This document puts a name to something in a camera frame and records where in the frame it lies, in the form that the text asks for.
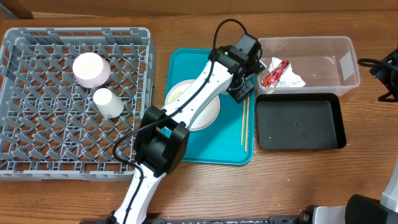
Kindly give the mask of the white paper cup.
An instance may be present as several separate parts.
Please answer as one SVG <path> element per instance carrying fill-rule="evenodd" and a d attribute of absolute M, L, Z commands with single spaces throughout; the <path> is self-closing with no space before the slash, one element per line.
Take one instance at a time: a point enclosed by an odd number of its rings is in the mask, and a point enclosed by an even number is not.
<path fill-rule="evenodd" d="M 94 92 L 93 101 L 105 118 L 115 118 L 124 109 L 124 103 L 111 90 L 100 88 Z"/>

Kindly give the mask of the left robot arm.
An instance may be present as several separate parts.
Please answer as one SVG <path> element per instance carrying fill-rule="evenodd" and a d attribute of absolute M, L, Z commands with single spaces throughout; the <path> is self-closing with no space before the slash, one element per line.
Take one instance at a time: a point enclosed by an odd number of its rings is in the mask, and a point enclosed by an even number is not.
<path fill-rule="evenodd" d="M 200 113 L 220 93 L 227 92 L 242 103 L 254 91 L 251 78 L 265 69 L 257 38 L 245 33 L 236 45 L 214 47 L 200 76 L 175 100 L 162 109 L 146 110 L 140 128 L 123 136 L 134 136 L 132 162 L 115 159 L 134 168 L 134 176 L 121 206 L 107 223 L 143 223 L 147 208 L 160 181 L 182 161 L 190 128 Z"/>

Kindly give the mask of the small pink bowl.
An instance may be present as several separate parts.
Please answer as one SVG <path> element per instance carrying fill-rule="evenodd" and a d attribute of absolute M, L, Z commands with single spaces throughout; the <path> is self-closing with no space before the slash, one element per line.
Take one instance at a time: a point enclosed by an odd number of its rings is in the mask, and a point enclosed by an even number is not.
<path fill-rule="evenodd" d="M 85 88 L 105 84 L 111 73 L 109 63 L 93 52 L 83 53 L 73 61 L 72 71 L 76 81 Z"/>

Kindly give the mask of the white tissue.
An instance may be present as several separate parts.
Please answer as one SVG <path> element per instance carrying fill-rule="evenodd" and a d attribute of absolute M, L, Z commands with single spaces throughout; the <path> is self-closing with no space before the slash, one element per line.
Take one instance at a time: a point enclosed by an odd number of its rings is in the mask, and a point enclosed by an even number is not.
<path fill-rule="evenodd" d="M 272 57 L 269 71 L 273 72 L 279 65 L 283 67 L 280 77 L 274 84 L 270 84 L 270 87 L 287 88 L 303 87 L 306 85 L 302 78 L 293 72 L 292 64 L 287 60 Z"/>

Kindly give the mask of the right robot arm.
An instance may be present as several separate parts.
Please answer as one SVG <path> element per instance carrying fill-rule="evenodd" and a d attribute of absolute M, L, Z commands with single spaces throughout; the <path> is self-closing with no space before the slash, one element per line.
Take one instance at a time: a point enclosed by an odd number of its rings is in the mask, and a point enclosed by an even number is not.
<path fill-rule="evenodd" d="M 397 50 L 382 60 L 361 58 L 358 65 L 369 67 L 369 72 L 386 88 L 387 93 L 378 97 L 380 102 L 397 102 Z M 302 210 L 291 221 L 299 224 L 397 224 L 397 166 L 381 199 L 354 194 L 346 205 L 321 207 L 312 205 Z"/>

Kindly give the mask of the red snack wrapper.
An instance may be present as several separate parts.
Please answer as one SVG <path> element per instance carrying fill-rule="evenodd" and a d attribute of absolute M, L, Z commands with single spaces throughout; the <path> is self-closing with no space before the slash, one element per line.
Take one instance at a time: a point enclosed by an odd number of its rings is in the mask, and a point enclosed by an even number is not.
<path fill-rule="evenodd" d="M 276 87 L 281 79 L 281 76 L 290 66 L 289 61 L 280 61 L 272 63 L 275 65 L 274 69 L 265 75 L 261 80 L 261 85 L 265 87 Z"/>

